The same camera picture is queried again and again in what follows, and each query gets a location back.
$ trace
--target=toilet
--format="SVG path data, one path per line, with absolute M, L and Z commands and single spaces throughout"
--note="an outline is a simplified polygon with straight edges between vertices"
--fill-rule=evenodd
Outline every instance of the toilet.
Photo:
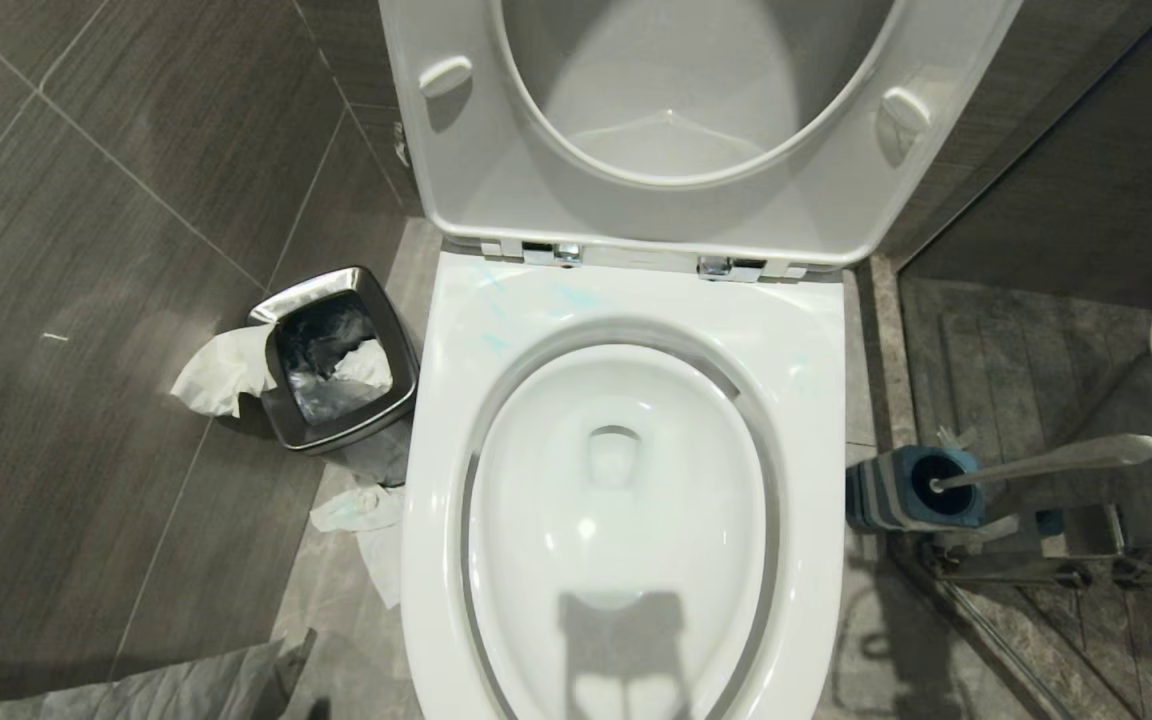
M 444 233 L 402 619 L 430 720 L 793 719 L 844 541 L 840 270 L 1020 0 L 381 0 Z

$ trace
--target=toilet bowl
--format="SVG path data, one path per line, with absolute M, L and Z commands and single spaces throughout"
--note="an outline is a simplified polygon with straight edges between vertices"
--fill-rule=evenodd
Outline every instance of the toilet bowl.
M 431 720 L 810 717 L 838 270 L 1020 3 L 381 0 L 440 253 L 403 529 Z

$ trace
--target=trash can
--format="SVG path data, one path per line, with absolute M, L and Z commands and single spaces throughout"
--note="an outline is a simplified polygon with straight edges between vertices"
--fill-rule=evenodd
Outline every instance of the trash can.
M 358 266 L 317 275 L 253 306 L 248 321 L 274 325 L 265 354 L 278 387 L 260 401 L 279 442 L 402 484 L 420 369 L 376 275 Z

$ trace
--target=toilet brush handle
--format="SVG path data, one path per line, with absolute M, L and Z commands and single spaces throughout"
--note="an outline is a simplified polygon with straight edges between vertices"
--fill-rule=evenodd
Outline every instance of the toilet brush handle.
M 954 478 L 934 479 L 932 488 L 975 486 L 980 483 L 1024 478 L 1029 475 L 1059 473 L 1061 470 L 1084 470 L 1092 468 L 1123 468 L 1137 465 L 1152 457 L 1152 437 L 1119 434 L 1056 447 L 1055 450 L 1037 457 L 1006 462 L 980 470 L 978 473 L 956 475 Z

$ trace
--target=toilet brush holder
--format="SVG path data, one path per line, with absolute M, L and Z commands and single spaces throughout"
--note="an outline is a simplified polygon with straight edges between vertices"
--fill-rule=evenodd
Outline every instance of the toilet brush holder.
M 932 488 L 932 480 L 975 473 L 969 452 L 907 446 L 847 469 L 847 523 L 858 530 L 942 532 L 984 524 L 986 502 L 976 486 Z

